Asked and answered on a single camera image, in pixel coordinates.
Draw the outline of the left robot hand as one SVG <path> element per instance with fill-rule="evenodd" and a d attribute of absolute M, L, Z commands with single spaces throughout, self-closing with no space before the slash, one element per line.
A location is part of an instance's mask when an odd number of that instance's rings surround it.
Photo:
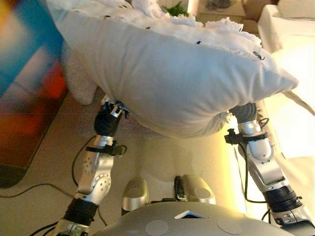
<path fill-rule="evenodd" d="M 114 137 L 123 113 L 125 114 L 125 118 L 128 118 L 129 109 L 124 103 L 121 101 L 113 102 L 107 94 L 104 95 L 94 119 L 96 134 Z"/>

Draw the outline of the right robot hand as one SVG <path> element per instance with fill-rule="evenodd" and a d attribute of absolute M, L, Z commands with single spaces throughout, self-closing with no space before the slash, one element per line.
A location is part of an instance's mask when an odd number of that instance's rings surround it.
<path fill-rule="evenodd" d="M 235 106 L 229 110 L 232 113 L 238 123 L 245 123 L 254 121 L 257 118 L 257 106 L 255 103 L 247 103 L 242 106 Z"/>

